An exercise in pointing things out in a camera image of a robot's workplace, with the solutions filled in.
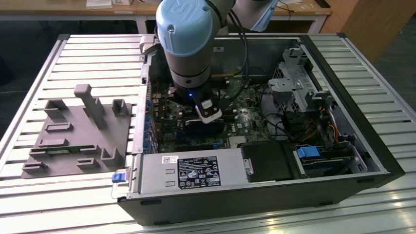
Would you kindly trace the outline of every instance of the power supply label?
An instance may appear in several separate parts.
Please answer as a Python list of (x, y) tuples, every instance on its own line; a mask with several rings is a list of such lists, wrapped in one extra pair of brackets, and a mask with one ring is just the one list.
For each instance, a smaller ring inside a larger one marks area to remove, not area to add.
[(180, 189), (195, 189), (222, 185), (216, 156), (178, 159)]

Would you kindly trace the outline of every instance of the robot logo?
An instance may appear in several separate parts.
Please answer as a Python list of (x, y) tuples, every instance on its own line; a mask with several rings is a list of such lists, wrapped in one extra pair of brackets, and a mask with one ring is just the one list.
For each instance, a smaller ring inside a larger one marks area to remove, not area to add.
[(183, 19), (187, 20), (191, 18), (195, 12), (195, 9), (196, 9), (196, 5), (194, 5), (191, 1), (175, 0), (171, 11), (178, 15), (184, 14)]

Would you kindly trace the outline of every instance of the blue latch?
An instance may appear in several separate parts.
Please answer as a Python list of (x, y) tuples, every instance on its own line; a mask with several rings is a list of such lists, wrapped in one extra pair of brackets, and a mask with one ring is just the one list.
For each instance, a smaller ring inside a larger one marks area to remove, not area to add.
[(304, 146), (304, 147), (300, 147), (298, 150), (298, 155), (300, 158), (303, 157), (319, 157), (320, 154), (319, 154), (319, 150), (318, 150), (318, 147), (316, 146)]
[(111, 177), (111, 181), (114, 183), (126, 182), (126, 173), (115, 173)]

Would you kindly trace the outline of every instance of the paper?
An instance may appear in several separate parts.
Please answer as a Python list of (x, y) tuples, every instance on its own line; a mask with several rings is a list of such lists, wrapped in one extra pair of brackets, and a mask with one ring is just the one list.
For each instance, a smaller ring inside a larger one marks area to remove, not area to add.
[(87, 9), (107, 9), (112, 8), (111, 0), (87, 0)]

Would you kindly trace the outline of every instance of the light blue robot joint cap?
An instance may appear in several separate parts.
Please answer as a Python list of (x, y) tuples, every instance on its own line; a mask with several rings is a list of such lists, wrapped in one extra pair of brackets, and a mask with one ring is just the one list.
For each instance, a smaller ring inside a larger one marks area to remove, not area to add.
[(211, 39), (214, 23), (206, 0), (164, 0), (156, 23), (159, 41), (175, 56), (196, 54)]

